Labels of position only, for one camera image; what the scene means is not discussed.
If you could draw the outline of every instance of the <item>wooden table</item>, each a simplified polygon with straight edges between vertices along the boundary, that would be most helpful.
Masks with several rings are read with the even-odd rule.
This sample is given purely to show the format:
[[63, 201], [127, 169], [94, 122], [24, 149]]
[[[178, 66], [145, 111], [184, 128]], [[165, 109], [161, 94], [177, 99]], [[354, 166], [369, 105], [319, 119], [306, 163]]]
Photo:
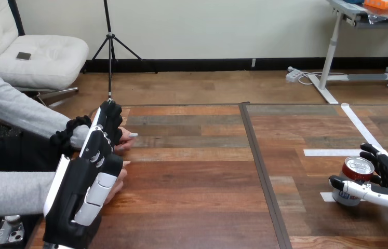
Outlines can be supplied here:
[[[388, 106], [352, 109], [388, 149]], [[104, 207], [90, 248], [388, 248], [388, 209], [347, 209], [320, 196], [345, 157], [303, 154], [364, 142], [340, 106], [138, 106], [122, 114], [140, 136], [125, 158], [124, 190]], [[43, 233], [41, 224], [29, 248], [42, 248]]]

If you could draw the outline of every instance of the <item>red soda can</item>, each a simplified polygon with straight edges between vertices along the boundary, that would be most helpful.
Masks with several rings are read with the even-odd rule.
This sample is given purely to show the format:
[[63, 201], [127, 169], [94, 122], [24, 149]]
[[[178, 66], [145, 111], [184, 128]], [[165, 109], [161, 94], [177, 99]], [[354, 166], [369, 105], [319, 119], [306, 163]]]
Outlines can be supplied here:
[[[351, 181], [362, 181], [364, 184], [368, 184], [373, 172], [374, 165], [370, 161], [362, 157], [354, 156], [346, 158], [339, 176]], [[345, 206], [356, 206], [360, 203], [360, 198], [351, 196], [338, 189], [334, 189], [332, 195], [335, 201]]]

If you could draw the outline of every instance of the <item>tripod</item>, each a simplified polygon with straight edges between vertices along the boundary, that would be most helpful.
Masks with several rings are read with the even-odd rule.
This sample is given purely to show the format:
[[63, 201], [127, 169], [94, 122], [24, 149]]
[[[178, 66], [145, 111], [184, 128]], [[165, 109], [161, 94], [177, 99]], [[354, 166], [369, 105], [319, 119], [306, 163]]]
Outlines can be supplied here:
[[[95, 56], [93, 56], [92, 61], [94, 61], [97, 57], [97, 55], [100, 53], [100, 50], [102, 50], [103, 46], [105, 46], [106, 42], [108, 41], [108, 60], [109, 60], [109, 72], [108, 72], [108, 99], [111, 99], [111, 78], [113, 73], [111, 72], [111, 65], [112, 60], [114, 60], [114, 65], [116, 64], [116, 55], [114, 53], [114, 46], [113, 46], [113, 40], [116, 40], [118, 43], [120, 43], [124, 48], [126, 48], [130, 53], [132, 53], [137, 59], [140, 60], [140, 62], [144, 62], [140, 56], [138, 56], [136, 53], [134, 53], [131, 49], [129, 49], [124, 43], [121, 42], [112, 32], [111, 32], [111, 23], [110, 23], [110, 14], [108, 13], [108, 4], [106, 3], [106, 0], [103, 0], [103, 5], [105, 7], [105, 17], [106, 17], [106, 25], [108, 26], [108, 35], [106, 35], [105, 40], [103, 41], [102, 45], [100, 46], [99, 50], [96, 52]], [[157, 70], [151, 66], [152, 70], [157, 73]]]

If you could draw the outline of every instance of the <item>gray long-sleeve shirt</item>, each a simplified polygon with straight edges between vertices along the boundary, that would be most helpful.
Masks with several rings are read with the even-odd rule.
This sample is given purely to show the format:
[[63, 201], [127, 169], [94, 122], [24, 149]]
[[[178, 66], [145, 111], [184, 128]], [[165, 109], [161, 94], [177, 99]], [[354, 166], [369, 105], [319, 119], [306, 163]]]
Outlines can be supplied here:
[[[13, 88], [0, 78], [0, 119], [49, 138], [65, 129], [69, 118]], [[88, 127], [73, 131], [71, 143], [81, 148]], [[54, 172], [0, 172], [0, 216], [42, 213]]]

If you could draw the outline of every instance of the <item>orange box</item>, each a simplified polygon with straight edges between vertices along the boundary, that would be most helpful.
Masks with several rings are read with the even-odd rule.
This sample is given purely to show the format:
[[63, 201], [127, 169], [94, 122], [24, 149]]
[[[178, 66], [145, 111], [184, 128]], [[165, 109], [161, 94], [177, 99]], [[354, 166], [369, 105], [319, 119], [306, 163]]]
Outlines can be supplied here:
[[365, 0], [364, 4], [378, 9], [388, 9], [388, 0]]

